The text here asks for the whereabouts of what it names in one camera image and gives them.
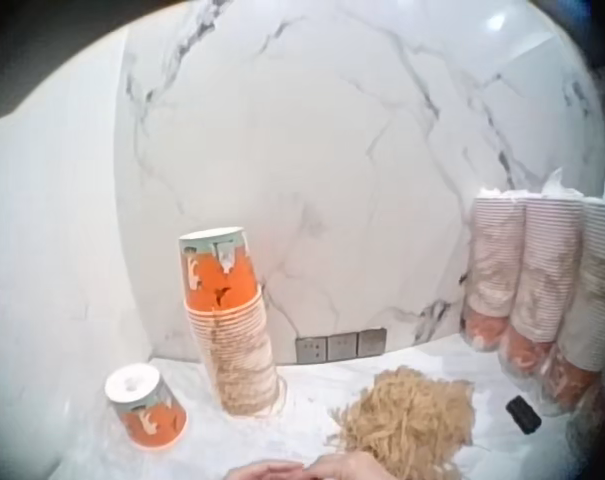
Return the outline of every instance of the plastic-wrapped cup stack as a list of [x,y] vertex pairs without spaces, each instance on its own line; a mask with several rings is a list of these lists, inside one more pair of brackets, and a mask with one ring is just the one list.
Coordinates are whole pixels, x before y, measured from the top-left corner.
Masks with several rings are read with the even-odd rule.
[[524,245],[524,197],[480,196],[473,209],[464,337],[495,350],[508,326]]
[[513,376],[533,374],[557,337],[575,286],[581,234],[581,198],[532,195],[526,199],[524,254],[512,330],[500,348],[502,365]]
[[[544,396],[563,412],[575,407],[605,363],[605,201],[601,199],[584,200],[582,261],[558,349],[542,372],[542,387]],[[571,395],[561,386],[572,386]]]
[[223,408],[268,411],[280,394],[266,309],[242,228],[180,237],[185,306]]

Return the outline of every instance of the white marble wall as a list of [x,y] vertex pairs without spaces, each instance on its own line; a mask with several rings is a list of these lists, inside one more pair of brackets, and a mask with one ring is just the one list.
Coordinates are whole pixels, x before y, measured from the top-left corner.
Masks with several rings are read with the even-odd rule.
[[155,352],[196,358],[177,237],[246,227],[279,362],[372,327],[457,329],[481,187],[559,166],[596,194],[604,125],[565,36],[519,0],[200,0],[130,27],[123,251]]
[[126,32],[71,59],[0,120],[0,478],[42,479],[103,397],[148,358],[113,181]]

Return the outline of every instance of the white countertop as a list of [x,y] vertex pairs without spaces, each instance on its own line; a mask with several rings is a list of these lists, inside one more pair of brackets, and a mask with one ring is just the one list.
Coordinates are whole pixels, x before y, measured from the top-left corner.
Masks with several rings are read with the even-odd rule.
[[376,373],[400,365],[475,383],[474,446],[456,456],[465,477],[557,478],[558,465],[566,469],[570,458],[564,436],[567,416],[543,417],[540,429],[525,436],[505,410],[521,392],[503,375],[496,354],[474,352],[458,335],[381,357],[280,367],[286,401],[268,418],[225,414],[211,394],[202,365],[164,359],[152,363],[188,412],[180,440],[163,451],[138,449],[103,403],[91,434],[70,448],[52,480],[218,480],[232,467],[263,458],[311,462],[335,450],[327,444],[327,437],[337,431],[329,411],[355,400]]

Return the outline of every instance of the upside-down paper cup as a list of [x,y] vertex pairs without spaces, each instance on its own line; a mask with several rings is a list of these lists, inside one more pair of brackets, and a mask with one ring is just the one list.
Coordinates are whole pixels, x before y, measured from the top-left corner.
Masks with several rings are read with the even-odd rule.
[[198,312],[242,307],[258,284],[241,227],[215,228],[180,237],[186,304]]

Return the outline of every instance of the wall outlet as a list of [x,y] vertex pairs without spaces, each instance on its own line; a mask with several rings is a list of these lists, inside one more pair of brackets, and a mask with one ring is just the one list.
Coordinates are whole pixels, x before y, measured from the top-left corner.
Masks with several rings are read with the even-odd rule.
[[358,333],[358,357],[382,355],[386,350],[386,328]]
[[326,343],[326,337],[297,338],[295,340],[297,363],[304,365],[326,362]]
[[349,360],[358,356],[358,334],[340,333],[331,335],[327,341],[327,359],[329,362]]

